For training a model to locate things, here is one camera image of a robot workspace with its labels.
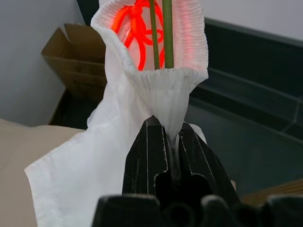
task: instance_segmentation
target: white fabric bag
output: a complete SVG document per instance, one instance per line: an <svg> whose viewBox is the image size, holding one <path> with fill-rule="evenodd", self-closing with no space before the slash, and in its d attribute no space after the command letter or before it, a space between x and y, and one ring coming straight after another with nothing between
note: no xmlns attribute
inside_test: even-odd
<svg viewBox="0 0 303 227"><path fill-rule="evenodd" d="M38 227L88 227L98 198L121 194L126 155L145 119L156 116L171 141L180 131L190 92L207 78L208 52L200 0L174 0L175 67L139 71L138 46L123 45L111 24L135 0L100 0L91 26L106 46L107 86L88 129L25 169ZM204 139L202 131L195 130Z"/></svg>

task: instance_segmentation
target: beige cushion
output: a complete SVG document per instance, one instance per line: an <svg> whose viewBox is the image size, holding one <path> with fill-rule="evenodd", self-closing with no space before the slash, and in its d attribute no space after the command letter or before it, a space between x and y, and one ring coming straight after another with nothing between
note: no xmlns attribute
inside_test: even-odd
<svg viewBox="0 0 303 227"><path fill-rule="evenodd" d="M78 129L24 127L0 119L0 226L36 227L32 193L24 169L69 140Z"/></svg>

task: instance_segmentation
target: green stem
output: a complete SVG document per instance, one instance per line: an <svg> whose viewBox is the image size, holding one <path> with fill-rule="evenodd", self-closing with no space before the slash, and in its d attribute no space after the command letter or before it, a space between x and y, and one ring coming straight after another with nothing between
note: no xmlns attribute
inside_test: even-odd
<svg viewBox="0 0 303 227"><path fill-rule="evenodd" d="M162 0L165 68L174 67L174 44L172 32L172 0Z"/></svg>
<svg viewBox="0 0 303 227"><path fill-rule="evenodd" d="M150 0L150 15L151 15L151 30L152 30L152 43L153 43L153 58L155 62L155 70L160 69L159 63L159 49L158 49L158 35L156 25L155 2Z"/></svg>

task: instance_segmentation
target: cardboard box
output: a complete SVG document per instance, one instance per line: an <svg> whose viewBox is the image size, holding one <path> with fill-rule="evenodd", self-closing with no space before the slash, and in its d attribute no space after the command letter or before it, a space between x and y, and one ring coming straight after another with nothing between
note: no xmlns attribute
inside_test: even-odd
<svg viewBox="0 0 303 227"><path fill-rule="evenodd" d="M41 54L74 96L101 101L107 83L103 40L89 26L66 24L65 30L68 38L58 28Z"/></svg>

